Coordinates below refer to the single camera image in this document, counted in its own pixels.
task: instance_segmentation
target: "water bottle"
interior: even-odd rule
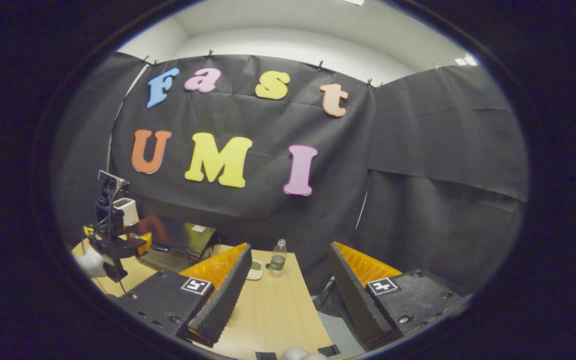
[[[279,278],[284,270],[284,263],[286,262],[286,240],[279,239],[277,246],[272,250],[272,258],[270,260],[270,276]]]

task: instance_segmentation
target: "black fabric backdrop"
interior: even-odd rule
[[[110,131],[144,65],[115,52],[87,76],[64,110],[49,166],[54,213],[69,247],[82,241],[82,225],[96,221],[97,175],[106,169]]]
[[[136,71],[115,67],[126,77],[116,80],[117,96],[126,93],[140,68],[140,60],[132,60]],[[148,82],[172,68],[180,72],[167,98],[147,108]],[[185,81],[202,68],[222,72],[216,89],[185,89]],[[256,96],[255,86],[265,71],[290,75],[284,98]],[[100,94],[110,94],[94,76],[90,82]],[[347,109],[341,118],[322,107],[319,87],[330,83],[341,84],[349,94],[341,100]],[[120,103],[97,103],[90,111],[114,119]],[[66,120],[77,107],[70,109]],[[100,130],[92,122],[96,117],[88,118],[71,132],[94,133],[105,141],[94,142],[101,146],[80,143],[77,153],[69,155],[73,166],[63,171],[55,189],[61,191],[61,204],[77,199],[81,206],[74,207],[76,211],[85,208],[93,215],[96,193],[91,200],[76,196],[73,182],[85,176],[74,163],[96,159],[86,165],[94,173],[86,175],[88,180],[94,180],[96,170],[105,166],[112,121]],[[139,129],[172,132],[153,174],[139,173],[131,164]],[[213,134],[218,150],[233,137],[253,141],[244,164],[245,187],[185,178],[195,147],[192,136],[198,132]],[[154,144],[151,137],[146,161]],[[282,190],[290,176],[288,146],[293,144],[318,150],[310,196]],[[512,109],[479,66],[448,66],[368,88],[342,73],[274,57],[178,59],[146,69],[112,127],[110,171],[130,181],[130,196],[137,200],[141,217],[161,214],[215,227],[224,243],[249,242],[254,249],[272,250],[277,239],[286,239],[313,294],[331,276],[326,254],[332,240],[401,271],[432,271],[457,292],[476,291],[502,262],[519,230],[528,193],[526,169]],[[96,187],[96,180],[90,183]],[[70,222],[67,228],[78,231],[81,223],[75,221],[86,216],[62,216],[62,227]]]

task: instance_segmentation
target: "wooden table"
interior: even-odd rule
[[[215,249],[218,253],[230,249],[218,246]],[[82,247],[78,245],[73,255],[81,254]],[[252,258],[263,264],[270,262],[271,255],[270,251],[252,250]],[[126,291],[158,270],[134,257],[122,259],[121,263],[128,272],[121,281]],[[108,294],[124,293],[119,284],[107,277],[94,281]],[[246,280],[226,328],[213,348],[195,345],[231,358],[256,360],[255,352],[276,353],[279,358],[290,347],[317,353],[317,349],[332,346],[332,342],[315,310],[297,258],[290,252],[281,277],[273,278],[268,269],[263,269],[259,280]]]

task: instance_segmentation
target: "white label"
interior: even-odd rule
[[[197,233],[203,233],[204,230],[206,230],[206,226],[201,226],[201,225],[195,225],[193,226],[190,230],[194,230]]]

